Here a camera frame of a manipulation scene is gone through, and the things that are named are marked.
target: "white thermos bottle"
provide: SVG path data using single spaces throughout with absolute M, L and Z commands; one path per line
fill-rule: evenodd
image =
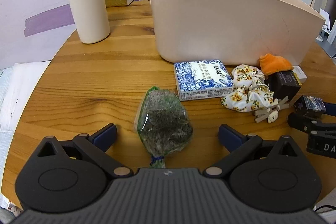
M 105 0 L 69 0 L 80 40 L 91 44 L 110 34 Z

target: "wooden table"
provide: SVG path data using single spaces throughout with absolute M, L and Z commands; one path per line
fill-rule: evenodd
M 104 41 L 85 45 L 75 31 L 44 72 L 22 114 L 9 150 L 2 182 L 3 194 L 19 204 L 15 179 L 41 139 L 55 135 L 71 140 L 82 132 L 93 133 L 107 123 L 118 127 L 117 142 L 107 153 L 131 167 L 148 166 L 150 156 L 133 131 L 134 117 L 145 92 L 157 85 L 176 88 L 173 64 L 155 49 L 149 0 L 129 7 L 108 9 L 111 34 Z M 299 94 L 336 102 L 336 67 L 314 42 L 301 64 L 308 76 Z M 228 152 L 217 139 L 218 127 L 227 123 L 243 134 L 257 133 L 277 140 L 289 134 L 305 151 L 307 135 L 290 129 L 286 118 L 293 108 L 282 110 L 277 121 L 256 124 L 252 113 L 238 113 L 221 106 L 220 99 L 183 102 L 194 126 L 191 143 L 168 157 L 166 165 L 205 167 Z M 324 115 L 323 121 L 336 122 Z M 323 182 L 320 197 L 336 187 L 336 160 L 306 153 Z

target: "orange plush object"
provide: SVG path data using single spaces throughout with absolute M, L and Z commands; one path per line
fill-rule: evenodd
M 293 70 L 292 64 L 282 56 L 266 54 L 259 57 L 261 71 L 265 75 L 272 75 L 276 72 Z

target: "plastic wrapped bundle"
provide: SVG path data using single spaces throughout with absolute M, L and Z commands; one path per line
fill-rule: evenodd
M 134 127 L 152 156 L 153 168 L 165 168 L 164 157 L 182 150 L 193 135 L 187 111 L 177 96 L 155 86 L 140 104 Z

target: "floral scrunchie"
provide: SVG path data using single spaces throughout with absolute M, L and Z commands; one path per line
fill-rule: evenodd
M 264 84 L 260 69 L 239 65 L 231 72 L 234 90 L 221 98 L 222 106 L 238 112 L 267 108 L 273 103 L 273 92 Z

